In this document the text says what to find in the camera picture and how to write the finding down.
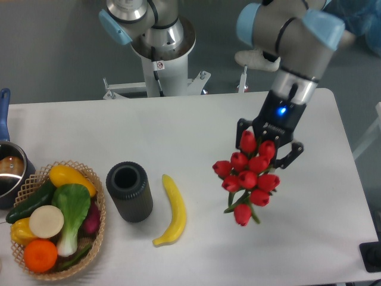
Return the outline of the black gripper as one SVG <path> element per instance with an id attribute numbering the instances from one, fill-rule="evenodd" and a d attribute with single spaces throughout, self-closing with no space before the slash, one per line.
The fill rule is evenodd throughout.
<path id="1" fill-rule="evenodd" d="M 306 104 L 294 103 L 289 98 L 281 98 L 274 91 L 269 91 L 253 122 L 246 119 L 238 120 L 236 148 L 254 150 L 256 147 L 255 136 L 260 137 L 262 141 L 276 142 L 278 148 L 290 143 L 290 152 L 283 158 L 276 159 L 273 166 L 275 169 L 287 168 L 304 152 L 303 143 L 295 141 L 293 133 L 306 107 Z"/>

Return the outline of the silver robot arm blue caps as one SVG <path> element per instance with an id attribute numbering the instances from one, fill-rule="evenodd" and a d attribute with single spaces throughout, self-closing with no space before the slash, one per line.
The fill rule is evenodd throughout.
<path id="1" fill-rule="evenodd" d="M 241 42 L 280 58 L 280 69 L 254 120 L 240 119 L 236 140 L 252 128 L 276 148 L 291 145 L 271 167 L 288 167 L 304 150 L 294 130 L 332 55 L 342 39 L 344 22 L 323 11 L 326 1 L 271 1 L 248 4 L 239 14 L 236 34 Z M 120 45 L 140 56 L 149 97 L 196 95 L 200 78 L 188 78 L 188 55 L 195 31 L 179 15 L 177 1 L 107 1 L 99 12 L 104 30 Z"/>

